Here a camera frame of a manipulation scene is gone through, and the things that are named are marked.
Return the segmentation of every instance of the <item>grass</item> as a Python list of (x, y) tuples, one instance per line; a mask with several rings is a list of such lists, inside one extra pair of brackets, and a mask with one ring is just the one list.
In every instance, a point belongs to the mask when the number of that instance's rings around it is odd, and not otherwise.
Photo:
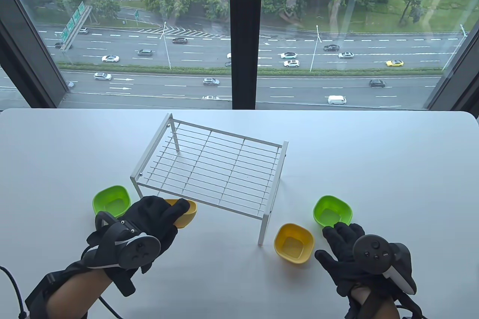
[[(70, 21), (70, 16), (65, 11), (47, 9), (38, 7), (34, 11), (34, 19), (38, 22), (43, 22), (52, 25), (66, 26)], [(85, 21), (86, 27), (113, 27), (113, 28), (158, 28), (158, 26), (147, 24), (145, 22), (136, 22), (135, 20), (122, 20), (114, 18), (112, 20), (100, 19), (100, 23), (92, 23), (89, 18)]]
[[(122, 73), (174, 73), (174, 74), (198, 74), (198, 75), (231, 75), (231, 69), (219, 67), (205, 69), (201, 67), (172, 67), (168, 66), (137, 66), (137, 65), (118, 65), (113, 63), (68, 63), (57, 62), (58, 68), (61, 70), (78, 70), (78, 71), (105, 71), (105, 72), (122, 72)], [(387, 75), (441, 75), (441, 68), (417, 68), (417, 69), (361, 69), (361, 70), (309, 70), (295, 69), (258, 69), (258, 75), (272, 76), (387, 76)]]
[[(339, 30), (352, 33), (455, 32), (460, 31), (459, 24), (462, 24), (468, 31), (479, 19), (478, 0), (423, 0), (422, 7), (424, 15), (421, 16), (421, 20), (413, 24), (412, 18), (410, 18), (403, 27), (400, 27), (398, 23), (405, 8), (404, 0), (377, 3), (370, 11), (363, 6), (356, 6), (349, 23), (344, 20), (345, 8), (342, 8), (338, 15)], [(288, 25), (281, 18), (272, 18), (271, 16), (264, 16), (264, 18), (263, 24), (272, 22), (273, 26), (285, 27)], [(330, 31), (327, 4), (320, 7), (319, 11), (306, 13), (299, 27), (305, 30), (315, 30), (316, 25), (320, 31)]]
[(116, 2), (118, 2), (120, 6), (146, 10), (146, 6), (141, 0), (130, 0), (130, 1), (116, 0)]

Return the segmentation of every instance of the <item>yellow bowl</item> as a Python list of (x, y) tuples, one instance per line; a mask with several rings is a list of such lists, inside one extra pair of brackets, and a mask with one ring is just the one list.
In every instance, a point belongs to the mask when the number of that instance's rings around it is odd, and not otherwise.
[(308, 261), (313, 248), (313, 235), (307, 229), (293, 223), (283, 225), (274, 240), (276, 253), (294, 264)]
[[(178, 199), (165, 199), (165, 201), (172, 206)], [(196, 216), (196, 202), (190, 201), (189, 199), (187, 199), (187, 201), (190, 204), (190, 209), (174, 222), (175, 227), (178, 229), (186, 227)]]

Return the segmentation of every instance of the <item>forearm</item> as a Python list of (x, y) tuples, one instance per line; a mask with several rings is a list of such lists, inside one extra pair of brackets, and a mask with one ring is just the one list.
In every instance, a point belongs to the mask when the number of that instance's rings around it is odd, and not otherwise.
[(111, 283), (103, 269), (73, 276), (49, 298), (49, 318), (81, 319)]
[[(366, 287), (359, 287), (351, 290), (351, 296), (361, 305), (364, 304), (370, 293), (371, 290)], [(399, 312), (394, 301), (392, 298), (389, 298), (383, 303), (373, 319), (399, 319), (399, 317)]]

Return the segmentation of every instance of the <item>green bowl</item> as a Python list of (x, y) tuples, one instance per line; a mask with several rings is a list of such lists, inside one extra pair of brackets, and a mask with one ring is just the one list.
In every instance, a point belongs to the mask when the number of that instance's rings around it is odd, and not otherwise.
[(322, 196), (313, 209), (313, 217), (319, 225), (332, 227), (337, 222), (351, 224), (351, 207), (334, 196)]
[(130, 208), (130, 196), (125, 187), (115, 185), (99, 192), (93, 199), (93, 210), (95, 215), (99, 211), (110, 213), (115, 218), (123, 216)]

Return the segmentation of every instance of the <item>white table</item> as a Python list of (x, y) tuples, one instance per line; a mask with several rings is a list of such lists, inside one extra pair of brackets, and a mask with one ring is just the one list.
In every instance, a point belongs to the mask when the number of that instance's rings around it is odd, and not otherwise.
[[(94, 228), (91, 200), (108, 186), (137, 195), (129, 175), (163, 110), (10, 109), (0, 115), (0, 264), (24, 298), (46, 273), (79, 258)], [(428, 318), (477, 317), (479, 127), (458, 112), (175, 110), (177, 119), (281, 143), (289, 141), (265, 245), (260, 221), (206, 205), (123, 298), (105, 299), (125, 319), (339, 319), (347, 300), (312, 258), (303, 266), (274, 251), (287, 222), (309, 229), (333, 194), (366, 233), (405, 243)], [(0, 280), (0, 317), (18, 314)], [(111, 318), (99, 303), (91, 319)]]

